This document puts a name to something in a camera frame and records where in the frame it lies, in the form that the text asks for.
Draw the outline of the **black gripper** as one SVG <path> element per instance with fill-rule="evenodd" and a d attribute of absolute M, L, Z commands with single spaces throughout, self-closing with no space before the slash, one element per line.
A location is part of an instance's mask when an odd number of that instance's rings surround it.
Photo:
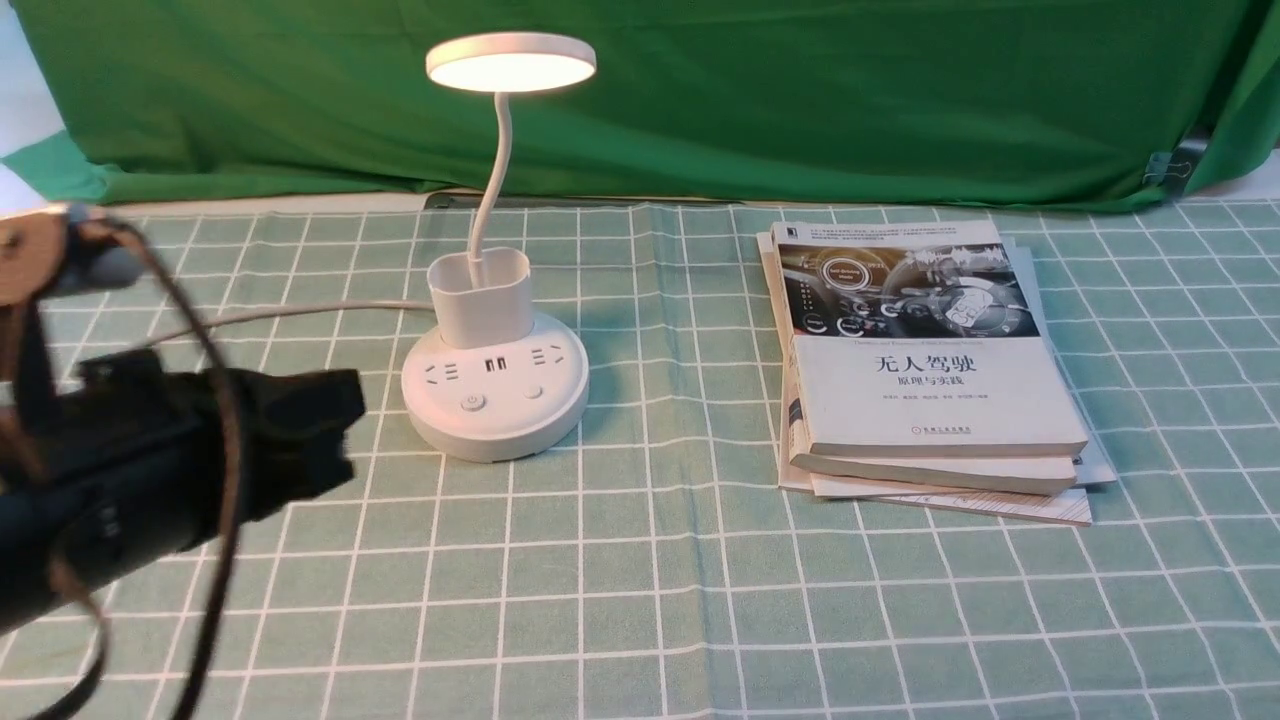
<path fill-rule="evenodd" d="M 169 372 L 152 350 L 84 361 L 81 387 L 37 437 L 50 470 L 29 482 L 3 452 L 1 624 L 13 632 L 64 605 L 49 583 L 61 551 L 97 591 L 219 534 L 225 442 L 211 370 Z M 348 482 L 348 430 L 366 413 L 360 373 L 237 370 L 246 506 L 285 506 Z"/>

